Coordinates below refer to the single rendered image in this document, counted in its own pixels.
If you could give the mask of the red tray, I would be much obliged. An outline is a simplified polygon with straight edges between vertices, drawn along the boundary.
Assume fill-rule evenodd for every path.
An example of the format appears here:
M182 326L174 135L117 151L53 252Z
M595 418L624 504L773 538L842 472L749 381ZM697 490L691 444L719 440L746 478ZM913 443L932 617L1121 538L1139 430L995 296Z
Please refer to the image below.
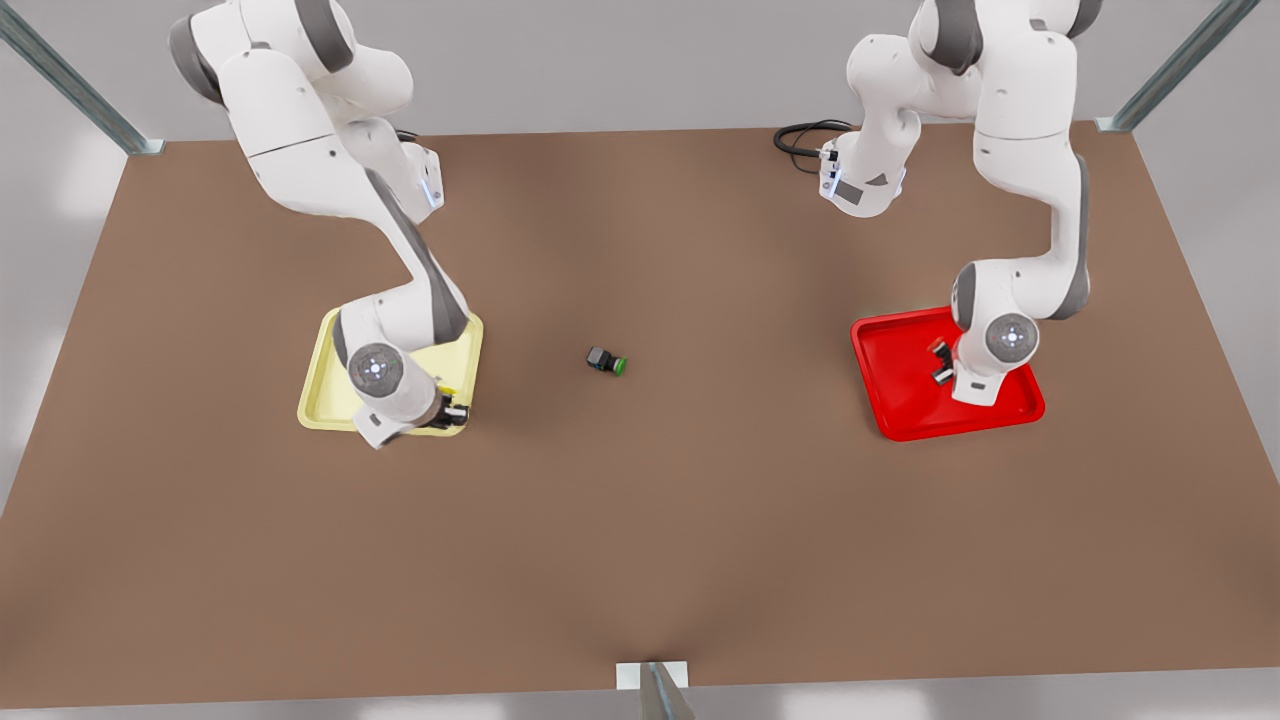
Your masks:
M937 384L942 357L933 347L952 346L960 334L948 307L867 316L851 325L870 410L884 437L929 439L1029 424L1044 415L1044 398L1029 365L1005 377L989 407L959 402L950 384Z

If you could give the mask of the yellow tray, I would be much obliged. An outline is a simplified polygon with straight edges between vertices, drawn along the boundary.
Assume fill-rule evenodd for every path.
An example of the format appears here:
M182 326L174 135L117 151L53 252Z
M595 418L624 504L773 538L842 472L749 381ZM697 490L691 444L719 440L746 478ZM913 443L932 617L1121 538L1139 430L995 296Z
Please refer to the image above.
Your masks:
M320 325L307 375L300 397L297 418L312 430L355 432L352 416L362 401L352 389L332 340L339 310L332 309ZM420 348L411 357L436 379L438 386L454 388L457 402L474 404L477 366L483 346L484 324L471 315L460 340Z

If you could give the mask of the silver frame post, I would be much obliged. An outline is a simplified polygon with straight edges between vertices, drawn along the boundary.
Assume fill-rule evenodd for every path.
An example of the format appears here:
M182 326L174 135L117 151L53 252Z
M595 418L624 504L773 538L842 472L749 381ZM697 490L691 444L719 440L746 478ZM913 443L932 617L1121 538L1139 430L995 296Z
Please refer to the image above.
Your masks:
M1160 68L1111 115L1094 119L1103 135L1132 133L1263 0L1220 0Z
M163 152L163 140L145 137L8 0L0 0L0 40L123 152L131 156Z
M698 720L685 698L690 687L686 661L616 664L616 688L636 691L639 720Z

